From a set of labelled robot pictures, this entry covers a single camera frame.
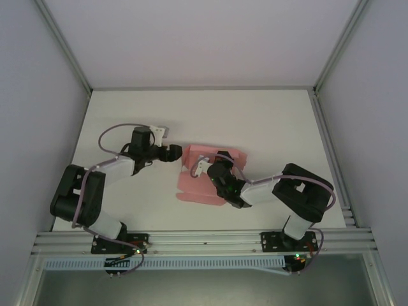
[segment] black mounting plate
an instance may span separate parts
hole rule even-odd
[[[143,253],[146,254],[146,246],[143,244],[144,242],[147,244],[149,242],[149,235],[148,234],[126,234],[126,242],[135,243],[140,250],[143,250]],[[102,238],[95,238],[92,242],[91,254],[129,254],[132,252],[132,248],[126,245],[116,244],[115,242],[109,242]]]
[[[317,245],[316,234],[313,231],[307,231],[305,236],[298,241],[298,244],[293,249],[288,249],[283,245],[280,231],[265,231],[261,233],[262,251],[266,252],[308,252],[310,244],[313,251],[316,252],[319,248]]]

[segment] white wall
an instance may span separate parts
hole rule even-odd
[[[357,213],[408,305],[408,1],[374,0],[324,86],[323,108]]]
[[[313,85],[358,0],[45,0],[91,85]]]
[[[0,304],[11,305],[70,162],[86,95],[34,1],[0,9]]]

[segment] glass panel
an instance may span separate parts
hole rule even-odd
[[[376,305],[361,256],[321,256],[301,276],[255,270],[44,272],[35,305]]]

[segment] white table surface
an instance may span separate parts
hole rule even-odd
[[[316,120],[305,90],[270,91],[94,91],[73,163],[89,167],[112,158],[98,148],[98,136],[112,125],[134,122],[170,128],[166,143],[234,147],[248,154],[249,179],[271,176],[296,163],[333,182]],[[120,127],[103,139],[120,150],[132,127]],[[282,228],[291,213],[282,202],[236,209],[180,201],[181,161],[159,161],[108,186],[103,209],[129,230],[265,230]],[[337,203],[319,228],[344,228]],[[72,230],[57,218],[54,231]]]

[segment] pink fabric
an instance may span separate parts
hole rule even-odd
[[[200,177],[192,178],[190,176],[190,169],[200,155],[207,156],[215,154],[218,151],[228,151],[231,157],[235,160],[238,167],[244,168],[247,162],[247,154],[237,150],[220,147],[209,147],[206,145],[189,145],[182,156],[182,164],[188,170],[182,171],[178,176],[178,189],[183,191],[177,193],[176,197],[181,201],[196,202],[208,205],[224,205],[224,199],[217,196],[217,189],[211,183],[208,175],[202,173]],[[210,158],[210,163],[214,162],[214,157]]]

